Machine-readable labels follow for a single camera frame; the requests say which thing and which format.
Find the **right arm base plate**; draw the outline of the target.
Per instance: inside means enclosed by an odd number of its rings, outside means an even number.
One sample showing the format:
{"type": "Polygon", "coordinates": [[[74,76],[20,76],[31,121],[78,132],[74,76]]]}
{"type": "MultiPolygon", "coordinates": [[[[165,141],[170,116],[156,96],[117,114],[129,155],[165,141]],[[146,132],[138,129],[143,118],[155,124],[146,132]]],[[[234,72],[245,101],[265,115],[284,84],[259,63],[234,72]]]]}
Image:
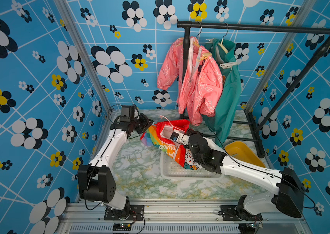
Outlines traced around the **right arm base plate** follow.
{"type": "Polygon", "coordinates": [[[236,206],[233,205],[221,205],[218,215],[222,216],[224,221],[251,221],[259,222],[262,221],[262,215],[252,215],[245,211],[238,212],[236,206]]]}

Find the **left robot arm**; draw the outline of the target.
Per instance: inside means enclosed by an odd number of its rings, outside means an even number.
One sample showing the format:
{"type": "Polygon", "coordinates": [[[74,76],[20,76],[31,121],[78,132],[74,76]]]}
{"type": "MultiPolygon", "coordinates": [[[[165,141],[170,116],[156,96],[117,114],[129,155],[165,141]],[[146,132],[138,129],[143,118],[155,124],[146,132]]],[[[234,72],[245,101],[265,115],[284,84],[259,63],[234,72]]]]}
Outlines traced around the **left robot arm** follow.
{"type": "Polygon", "coordinates": [[[153,123],[144,114],[138,117],[120,116],[110,126],[108,137],[87,165],[81,165],[77,172],[79,195],[85,202],[99,202],[113,210],[129,213],[130,201],[116,191],[116,182],[111,167],[122,146],[132,132],[144,133],[153,123]]]}

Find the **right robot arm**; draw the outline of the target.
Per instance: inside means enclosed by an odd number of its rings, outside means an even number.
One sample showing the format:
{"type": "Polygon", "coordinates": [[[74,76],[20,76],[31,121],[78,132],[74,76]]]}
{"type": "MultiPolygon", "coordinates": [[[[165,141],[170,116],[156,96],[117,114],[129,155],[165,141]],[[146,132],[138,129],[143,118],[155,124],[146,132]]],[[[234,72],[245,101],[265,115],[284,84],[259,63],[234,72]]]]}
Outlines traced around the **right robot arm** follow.
{"type": "Polygon", "coordinates": [[[261,213],[281,212],[289,217],[301,218],[305,209],[305,187],[294,170],[268,169],[230,156],[213,140],[198,132],[186,135],[173,132],[171,140],[187,146],[194,161],[212,173],[234,176],[265,189],[266,192],[240,197],[235,216],[248,220],[261,213]]]}

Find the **white red cartoon jacket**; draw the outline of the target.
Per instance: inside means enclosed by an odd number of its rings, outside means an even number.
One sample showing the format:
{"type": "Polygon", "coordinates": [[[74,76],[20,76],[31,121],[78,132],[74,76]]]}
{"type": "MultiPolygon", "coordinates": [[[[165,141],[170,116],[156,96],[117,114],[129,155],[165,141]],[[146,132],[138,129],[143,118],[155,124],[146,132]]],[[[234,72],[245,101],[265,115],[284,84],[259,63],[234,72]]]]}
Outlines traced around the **white red cartoon jacket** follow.
{"type": "Polygon", "coordinates": [[[191,151],[187,146],[173,142],[170,136],[173,131],[177,130],[185,133],[190,130],[190,121],[188,120],[175,120],[175,121],[162,121],[152,125],[146,133],[141,135],[140,140],[145,146],[155,146],[161,151],[166,152],[172,157],[179,165],[187,168],[185,165],[190,164],[193,170],[197,170],[199,165],[194,161],[191,151]]]}

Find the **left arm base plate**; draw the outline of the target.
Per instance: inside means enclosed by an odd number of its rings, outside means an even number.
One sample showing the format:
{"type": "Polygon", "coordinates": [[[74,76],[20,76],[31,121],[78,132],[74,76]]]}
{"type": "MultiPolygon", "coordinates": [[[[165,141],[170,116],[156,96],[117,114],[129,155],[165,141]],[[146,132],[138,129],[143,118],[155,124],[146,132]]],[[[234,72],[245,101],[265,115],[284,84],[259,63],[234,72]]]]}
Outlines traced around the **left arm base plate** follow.
{"type": "Polygon", "coordinates": [[[123,210],[116,210],[110,207],[105,209],[104,220],[107,221],[142,221],[144,205],[130,205],[123,210]]]}

